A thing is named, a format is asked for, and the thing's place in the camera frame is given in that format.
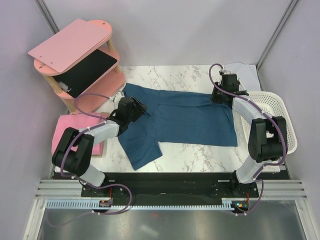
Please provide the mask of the dark blue t shirt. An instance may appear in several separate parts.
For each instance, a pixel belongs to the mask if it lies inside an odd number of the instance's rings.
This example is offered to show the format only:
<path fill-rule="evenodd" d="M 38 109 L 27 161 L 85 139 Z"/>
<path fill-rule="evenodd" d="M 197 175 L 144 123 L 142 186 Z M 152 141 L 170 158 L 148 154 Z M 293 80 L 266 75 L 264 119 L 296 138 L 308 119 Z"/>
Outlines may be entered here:
<path fill-rule="evenodd" d="M 146 106 L 146 112 L 118 137 L 134 170 L 163 155 L 160 143 L 238 145 L 231 108 L 211 102 L 210 94 L 155 90 L 131 83 L 122 91 Z"/>

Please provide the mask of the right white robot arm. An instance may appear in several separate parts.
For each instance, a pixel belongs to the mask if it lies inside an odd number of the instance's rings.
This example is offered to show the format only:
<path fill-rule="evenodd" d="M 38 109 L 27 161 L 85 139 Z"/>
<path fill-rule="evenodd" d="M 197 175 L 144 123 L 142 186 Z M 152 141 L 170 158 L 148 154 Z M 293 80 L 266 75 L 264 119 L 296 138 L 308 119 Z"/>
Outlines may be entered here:
<path fill-rule="evenodd" d="M 249 156 L 235 171 L 236 180 L 229 184 L 229 191 L 235 197 L 247 191 L 265 166 L 286 156 L 287 122 L 283 116 L 273 116 L 260 108 L 245 90 L 240 90 L 240 81 L 235 73 L 219 72 L 220 82 L 213 82 L 211 101 L 225 104 L 237 112 L 249 125 Z"/>

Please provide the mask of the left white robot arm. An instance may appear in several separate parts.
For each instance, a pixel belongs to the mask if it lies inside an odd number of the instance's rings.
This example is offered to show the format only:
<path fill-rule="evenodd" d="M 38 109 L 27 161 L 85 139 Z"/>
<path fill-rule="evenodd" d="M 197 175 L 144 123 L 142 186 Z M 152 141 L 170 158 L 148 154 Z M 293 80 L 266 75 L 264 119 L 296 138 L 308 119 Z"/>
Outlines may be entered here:
<path fill-rule="evenodd" d="M 117 108 L 108 117 L 99 116 L 100 122 L 82 129 L 68 127 L 64 130 L 51 162 L 60 168 L 64 176 L 70 176 L 92 187 L 99 197 L 106 196 L 110 185 L 106 175 L 91 164 L 93 147 L 107 139 L 123 134 L 130 123 L 137 121 L 147 112 L 147 106 L 135 97 L 121 97 Z"/>

